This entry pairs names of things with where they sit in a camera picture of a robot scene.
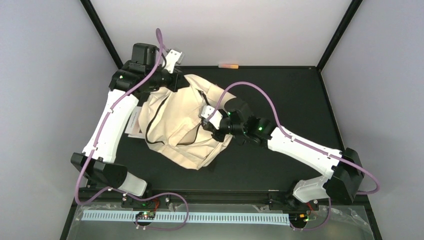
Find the beige canvas backpack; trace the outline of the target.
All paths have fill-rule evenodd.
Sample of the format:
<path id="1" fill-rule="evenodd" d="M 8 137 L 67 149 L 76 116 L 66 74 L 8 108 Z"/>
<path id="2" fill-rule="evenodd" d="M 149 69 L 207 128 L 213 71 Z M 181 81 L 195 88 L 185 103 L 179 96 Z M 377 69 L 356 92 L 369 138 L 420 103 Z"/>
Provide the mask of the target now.
<path id="1" fill-rule="evenodd" d="M 232 140 L 230 135 L 223 142 L 214 140 L 201 125 L 201 109 L 206 105 L 223 109 L 234 95 L 227 92 L 219 101 L 224 93 L 221 87 L 195 74 L 187 74 L 185 79 L 189 85 L 176 92 L 166 87 L 151 92 L 141 106 L 138 124 L 151 150 L 183 168 L 199 170 Z"/>

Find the orange highlighter pen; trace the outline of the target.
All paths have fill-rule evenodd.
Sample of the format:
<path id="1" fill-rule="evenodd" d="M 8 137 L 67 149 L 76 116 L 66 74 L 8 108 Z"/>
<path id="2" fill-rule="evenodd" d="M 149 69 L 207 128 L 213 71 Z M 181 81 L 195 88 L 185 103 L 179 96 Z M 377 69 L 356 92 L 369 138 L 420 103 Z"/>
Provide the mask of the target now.
<path id="1" fill-rule="evenodd" d="M 239 69 L 238 64 L 230 64 L 230 63 L 220 63 L 218 67 L 221 69 Z"/>

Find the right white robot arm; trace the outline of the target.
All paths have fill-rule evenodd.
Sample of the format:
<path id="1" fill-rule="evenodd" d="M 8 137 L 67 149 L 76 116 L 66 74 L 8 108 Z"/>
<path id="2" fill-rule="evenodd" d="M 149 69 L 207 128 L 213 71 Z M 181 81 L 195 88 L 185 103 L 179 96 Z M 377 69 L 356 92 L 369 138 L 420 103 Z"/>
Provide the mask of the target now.
<path id="1" fill-rule="evenodd" d="M 239 98 L 227 101 L 223 109 L 205 105 L 199 111 L 199 118 L 203 129 L 211 132 L 218 142 L 233 136 L 242 143 L 287 155 L 320 173 L 318 177 L 294 183 L 284 196 L 290 209 L 327 198 L 351 205 L 359 193 L 365 174 L 357 168 L 361 161 L 351 148 L 332 149 L 298 136 L 266 118 L 256 117 Z"/>

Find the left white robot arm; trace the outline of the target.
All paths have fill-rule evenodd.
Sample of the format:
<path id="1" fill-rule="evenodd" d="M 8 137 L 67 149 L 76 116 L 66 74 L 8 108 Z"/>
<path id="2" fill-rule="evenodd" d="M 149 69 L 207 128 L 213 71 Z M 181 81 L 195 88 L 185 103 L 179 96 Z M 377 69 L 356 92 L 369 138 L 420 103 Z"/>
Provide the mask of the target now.
<path id="1" fill-rule="evenodd" d="M 189 86 L 176 67 L 183 53 L 164 50 L 160 55 L 163 62 L 160 62 L 159 51 L 160 48 L 152 44 L 134 44 L 131 59 L 112 75 L 96 129 L 82 152 L 73 153 L 70 160 L 80 172 L 80 179 L 87 178 L 138 197 L 145 193 L 147 182 L 115 162 L 124 128 L 143 94 L 156 92 L 161 87 L 176 92 Z"/>

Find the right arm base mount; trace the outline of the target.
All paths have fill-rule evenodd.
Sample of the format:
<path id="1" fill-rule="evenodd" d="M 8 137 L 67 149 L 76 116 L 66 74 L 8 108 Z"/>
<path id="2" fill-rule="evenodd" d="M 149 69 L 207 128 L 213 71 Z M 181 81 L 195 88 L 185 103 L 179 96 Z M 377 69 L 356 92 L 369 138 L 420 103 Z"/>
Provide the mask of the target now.
<path id="1" fill-rule="evenodd" d="M 312 201 L 301 202 L 292 196 L 289 192 L 270 191 L 268 193 L 268 199 L 265 200 L 265 204 L 269 205 L 270 208 L 281 208 L 284 211 L 318 211 L 319 206 Z"/>

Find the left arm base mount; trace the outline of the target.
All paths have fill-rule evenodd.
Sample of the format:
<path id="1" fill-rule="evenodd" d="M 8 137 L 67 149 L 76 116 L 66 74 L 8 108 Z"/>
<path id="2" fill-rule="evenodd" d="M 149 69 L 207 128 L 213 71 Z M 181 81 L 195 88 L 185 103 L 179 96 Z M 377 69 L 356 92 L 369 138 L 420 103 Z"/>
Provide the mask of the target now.
<path id="1" fill-rule="evenodd" d="M 149 190 L 142 196 L 126 193 L 122 196 L 121 206 L 136 210 L 153 211 L 166 206 L 170 202 L 171 197 L 172 195 L 169 192 L 154 194 Z"/>

